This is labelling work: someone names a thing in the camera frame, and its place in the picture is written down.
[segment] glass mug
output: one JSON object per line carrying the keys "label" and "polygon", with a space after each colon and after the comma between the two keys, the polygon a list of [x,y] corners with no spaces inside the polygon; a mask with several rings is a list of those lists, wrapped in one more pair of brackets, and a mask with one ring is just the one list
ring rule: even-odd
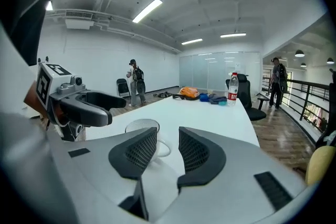
{"label": "glass mug", "polygon": [[[135,130],[139,130],[142,128],[151,128],[151,127],[156,127],[157,129],[157,134],[156,134],[156,151],[151,159],[150,162],[156,160],[157,158],[162,158],[162,157],[167,157],[169,154],[172,152],[172,145],[163,140],[160,136],[160,125],[157,121],[151,120],[151,119],[139,119],[132,121],[127,127],[125,128],[125,133],[132,132]],[[164,144],[167,148],[167,152],[159,153],[160,151],[160,143]]]}

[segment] camera lens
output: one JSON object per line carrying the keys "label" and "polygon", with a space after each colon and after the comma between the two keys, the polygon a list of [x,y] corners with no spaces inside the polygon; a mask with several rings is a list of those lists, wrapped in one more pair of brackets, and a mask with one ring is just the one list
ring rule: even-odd
{"label": "camera lens", "polygon": [[82,84],[82,78],[77,78],[76,79],[76,84],[81,85]]}

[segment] mug handle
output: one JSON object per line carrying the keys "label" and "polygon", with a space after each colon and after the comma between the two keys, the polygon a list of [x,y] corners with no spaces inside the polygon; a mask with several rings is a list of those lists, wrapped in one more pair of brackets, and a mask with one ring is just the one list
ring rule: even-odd
{"label": "mug handle", "polygon": [[166,152],[166,153],[158,153],[158,157],[159,158],[162,158],[162,157],[167,157],[169,154],[171,154],[172,152],[172,146],[170,143],[166,142],[165,140],[163,139],[158,139],[158,141],[162,144],[164,144],[168,149],[169,149],[169,152]]}

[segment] chair armrest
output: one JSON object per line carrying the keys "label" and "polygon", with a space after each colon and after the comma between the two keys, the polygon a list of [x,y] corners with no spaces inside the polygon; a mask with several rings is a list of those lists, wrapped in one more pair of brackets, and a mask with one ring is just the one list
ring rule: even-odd
{"label": "chair armrest", "polygon": [[263,106],[263,102],[264,101],[269,101],[269,99],[266,98],[266,97],[259,97],[258,100],[260,100],[260,104],[259,104],[258,110],[261,110],[261,107]]}

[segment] frosted glass wall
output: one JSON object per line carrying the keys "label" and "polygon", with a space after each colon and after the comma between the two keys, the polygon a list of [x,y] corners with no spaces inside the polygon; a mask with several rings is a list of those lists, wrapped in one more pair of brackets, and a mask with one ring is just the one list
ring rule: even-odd
{"label": "frosted glass wall", "polygon": [[261,89],[261,61],[258,52],[219,52],[180,57],[180,87],[227,91],[226,79],[234,71],[247,75],[251,94]]}

